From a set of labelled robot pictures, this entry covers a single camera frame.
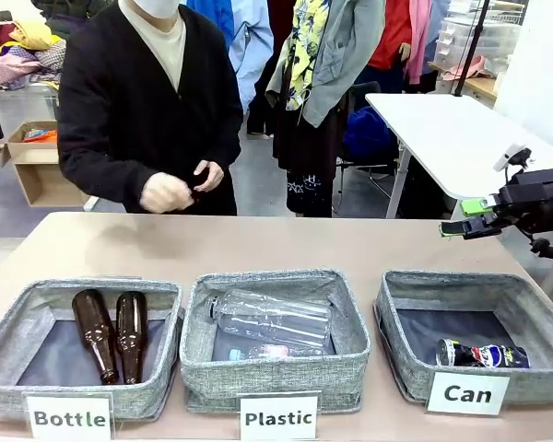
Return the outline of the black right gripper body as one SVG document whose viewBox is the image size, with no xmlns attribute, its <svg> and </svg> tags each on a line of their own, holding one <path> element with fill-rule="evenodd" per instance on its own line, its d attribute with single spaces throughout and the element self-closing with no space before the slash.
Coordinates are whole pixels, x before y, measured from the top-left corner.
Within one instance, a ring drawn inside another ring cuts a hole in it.
<svg viewBox="0 0 553 442">
<path fill-rule="evenodd" d="M 498 198 L 497 216 L 524 233 L 553 231 L 553 169 L 516 172 Z"/>
</svg>

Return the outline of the person's left hand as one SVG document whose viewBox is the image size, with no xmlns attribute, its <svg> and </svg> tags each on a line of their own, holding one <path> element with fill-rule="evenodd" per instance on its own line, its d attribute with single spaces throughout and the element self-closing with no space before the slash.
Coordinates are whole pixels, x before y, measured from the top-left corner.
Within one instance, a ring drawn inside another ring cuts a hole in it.
<svg viewBox="0 0 553 442">
<path fill-rule="evenodd" d="M 221 166 L 208 160 L 201 160 L 194 170 L 194 191 L 211 192 L 217 188 L 224 178 Z"/>
</svg>

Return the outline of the person's right hand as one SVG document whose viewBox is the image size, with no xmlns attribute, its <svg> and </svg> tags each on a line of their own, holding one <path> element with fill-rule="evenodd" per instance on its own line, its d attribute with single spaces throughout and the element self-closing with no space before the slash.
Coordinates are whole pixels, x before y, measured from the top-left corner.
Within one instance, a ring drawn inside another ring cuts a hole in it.
<svg viewBox="0 0 553 442">
<path fill-rule="evenodd" d="M 159 172 L 145 183 L 139 203 L 150 213 L 164 214 L 182 211 L 191 206 L 194 199 L 190 188 L 183 180 Z"/>
</svg>

